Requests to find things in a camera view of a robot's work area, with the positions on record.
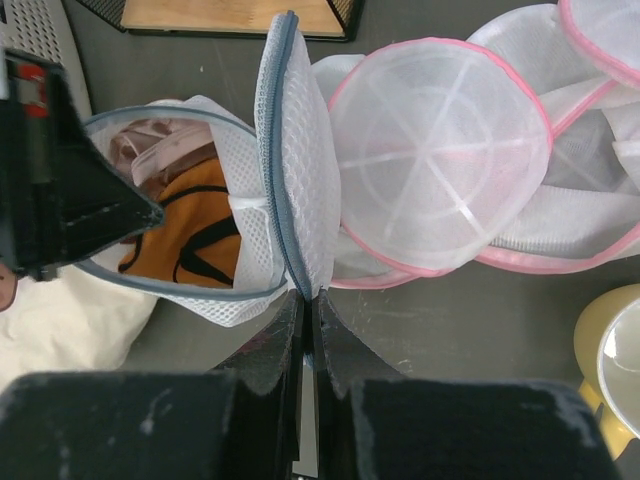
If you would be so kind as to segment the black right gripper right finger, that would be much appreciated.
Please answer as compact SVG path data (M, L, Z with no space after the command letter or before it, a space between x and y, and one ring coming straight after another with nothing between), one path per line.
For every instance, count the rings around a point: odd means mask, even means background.
M310 307L318 473L323 479L616 479L586 403L553 382L402 375Z

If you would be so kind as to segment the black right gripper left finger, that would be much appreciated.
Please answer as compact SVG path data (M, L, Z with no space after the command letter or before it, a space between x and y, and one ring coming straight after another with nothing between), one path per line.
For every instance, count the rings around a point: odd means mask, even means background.
M299 457L302 324L273 320L205 373L37 373L1 396L5 479L287 479Z

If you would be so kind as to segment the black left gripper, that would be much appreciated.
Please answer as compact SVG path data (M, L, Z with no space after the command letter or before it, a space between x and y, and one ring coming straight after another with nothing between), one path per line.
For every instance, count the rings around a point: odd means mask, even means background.
M60 221L48 81L50 64L11 48L1 50L1 257L11 270L56 264ZM160 225L162 207L109 160L123 125L113 115L84 122L66 81L57 81L64 264Z

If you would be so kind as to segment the orange bra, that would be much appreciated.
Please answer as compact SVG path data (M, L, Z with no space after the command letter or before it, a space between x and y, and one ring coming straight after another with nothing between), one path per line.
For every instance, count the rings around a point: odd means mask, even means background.
M177 176L158 203L164 224L135 237L133 251L117 271L173 284L231 288L241 235L220 161L204 160Z

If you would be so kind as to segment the blue zipper white mesh bag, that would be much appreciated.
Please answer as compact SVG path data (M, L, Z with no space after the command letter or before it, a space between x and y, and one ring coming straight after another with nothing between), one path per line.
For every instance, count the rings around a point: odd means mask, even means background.
M293 12L275 16L246 124L204 96L159 100L96 115L86 130L100 150L138 120L195 120L215 143L242 236L235 285L180 286L117 270L111 246L80 268L101 280L170 300L234 327L264 312L286 288L315 298L330 284L340 222L340 175L329 114Z

